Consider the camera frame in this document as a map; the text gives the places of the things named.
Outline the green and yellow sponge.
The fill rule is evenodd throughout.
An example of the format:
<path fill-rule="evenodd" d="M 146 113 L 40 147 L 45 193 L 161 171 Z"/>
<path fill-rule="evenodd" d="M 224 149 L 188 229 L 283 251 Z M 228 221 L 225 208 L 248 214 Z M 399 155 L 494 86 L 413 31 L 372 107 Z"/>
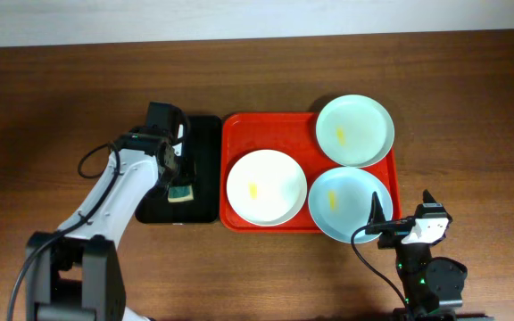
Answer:
<path fill-rule="evenodd" d="M 168 190 L 168 202 L 190 202 L 194 199 L 194 189 L 191 185 L 171 186 Z"/>

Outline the white plate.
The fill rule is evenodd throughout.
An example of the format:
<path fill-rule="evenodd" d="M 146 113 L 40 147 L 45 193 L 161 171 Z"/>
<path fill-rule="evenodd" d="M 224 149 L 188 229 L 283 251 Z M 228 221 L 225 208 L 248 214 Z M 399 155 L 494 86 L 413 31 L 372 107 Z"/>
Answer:
<path fill-rule="evenodd" d="M 227 175 L 226 196 L 233 211 L 256 226 L 279 226 L 302 209 L 307 179 L 291 156 L 276 150 L 249 152 Z"/>

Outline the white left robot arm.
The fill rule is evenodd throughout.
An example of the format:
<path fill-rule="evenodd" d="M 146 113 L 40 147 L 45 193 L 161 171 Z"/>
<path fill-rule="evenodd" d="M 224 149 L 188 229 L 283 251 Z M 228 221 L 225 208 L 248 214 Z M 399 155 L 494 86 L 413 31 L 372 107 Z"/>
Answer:
<path fill-rule="evenodd" d="M 117 248 L 138 205 L 179 173 L 175 147 L 188 129 L 139 127 L 106 146 L 104 171 L 52 233 L 36 232 L 13 286 L 25 289 L 28 320 L 139 320 L 127 305 Z"/>

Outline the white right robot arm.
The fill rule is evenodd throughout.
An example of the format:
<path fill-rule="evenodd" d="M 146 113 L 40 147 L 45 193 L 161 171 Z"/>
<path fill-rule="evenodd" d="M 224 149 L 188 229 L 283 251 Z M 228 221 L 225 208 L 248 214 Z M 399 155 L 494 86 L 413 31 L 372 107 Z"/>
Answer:
<path fill-rule="evenodd" d="M 376 193 L 372 194 L 367 235 L 377 235 L 380 250 L 393 249 L 396 272 L 404 291 L 403 308 L 393 320 L 455 320 L 463 304 L 461 292 L 468 275 L 454 259 L 434 257 L 431 248 L 446 236 L 452 216 L 429 191 L 412 216 L 386 219 Z"/>

